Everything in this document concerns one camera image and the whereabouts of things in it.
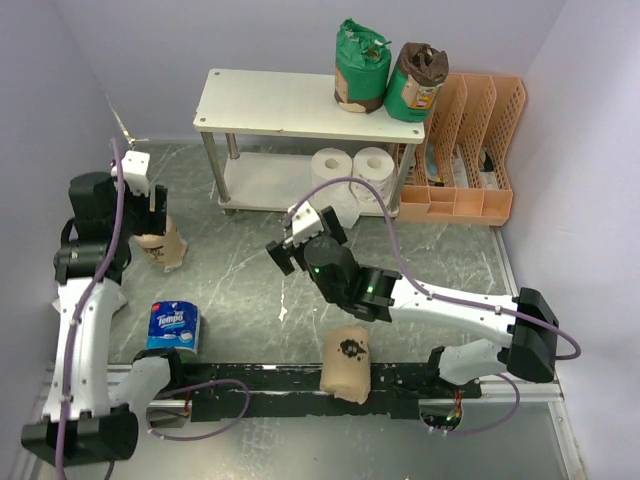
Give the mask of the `beige roll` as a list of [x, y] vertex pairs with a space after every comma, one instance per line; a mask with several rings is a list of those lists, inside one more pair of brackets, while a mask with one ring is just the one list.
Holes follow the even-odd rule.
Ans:
[[165, 273], [182, 266], [188, 249], [172, 217], [166, 217], [162, 235], [144, 234], [133, 237], [144, 257], [153, 265], [162, 267]]

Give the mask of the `plain white toilet roll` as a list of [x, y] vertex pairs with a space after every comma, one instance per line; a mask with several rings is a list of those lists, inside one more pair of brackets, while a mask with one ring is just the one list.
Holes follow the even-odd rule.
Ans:
[[[351, 157], [343, 150], [324, 148], [317, 151], [311, 160], [312, 187], [335, 178], [350, 177], [353, 163]], [[351, 229], [360, 215], [360, 206], [350, 190], [348, 182], [332, 184], [320, 190], [310, 200], [316, 210], [331, 206], [341, 226]]]

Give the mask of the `white roll pink dots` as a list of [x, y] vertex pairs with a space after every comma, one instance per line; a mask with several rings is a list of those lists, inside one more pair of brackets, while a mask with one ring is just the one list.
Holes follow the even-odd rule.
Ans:
[[363, 148], [353, 158], [353, 177], [369, 183], [388, 202], [395, 180], [394, 160], [381, 148]]

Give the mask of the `beige roll cloud print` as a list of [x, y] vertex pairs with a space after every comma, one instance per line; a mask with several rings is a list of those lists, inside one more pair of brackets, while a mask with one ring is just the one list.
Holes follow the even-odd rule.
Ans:
[[320, 390], [334, 398], [364, 404], [371, 391], [369, 331], [352, 325], [324, 338]]

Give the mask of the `green brown roll orange label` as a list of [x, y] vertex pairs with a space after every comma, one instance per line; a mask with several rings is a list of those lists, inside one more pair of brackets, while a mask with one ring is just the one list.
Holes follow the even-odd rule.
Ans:
[[444, 50], [427, 43], [405, 43], [386, 89], [384, 107], [389, 116], [408, 123], [424, 122], [448, 74]]

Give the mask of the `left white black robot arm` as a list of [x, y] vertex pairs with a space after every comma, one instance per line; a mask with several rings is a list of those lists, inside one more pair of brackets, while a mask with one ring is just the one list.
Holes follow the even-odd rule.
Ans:
[[41, 419], [21, 433], [22, 446], [58, 470], [130, 459], [150, 402], [158, 394], [176, 398], [187, 385], [178, 352], [152, 348], [135, 356], [116, 388], [108, 386], [110, 327], [131, 261], [129, 240], [164, 234], [166, 188], [151, 188], [143, 174], [118, 180], [91, 172], [71, 180], [68, 196], [73, 215], [53, 260], [60, 302], [54, 374]]

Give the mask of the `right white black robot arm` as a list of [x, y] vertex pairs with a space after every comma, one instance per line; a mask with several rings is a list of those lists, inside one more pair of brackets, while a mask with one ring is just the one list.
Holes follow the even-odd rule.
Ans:
[[458, 385], [504, 372], [533, 383], [554, 379], [559, 322], [539, 291], [480, 295], [422, 283], [359, 263], [346, 241], [332, 208], [304, 203], [284, 239], [266, 251], [284, 274], [307, 272], [327, 303], [359, 320], [426, 321], [474, 335], [468, 344], [432, 351], [424, 374], [431, 395], [443, 398]]

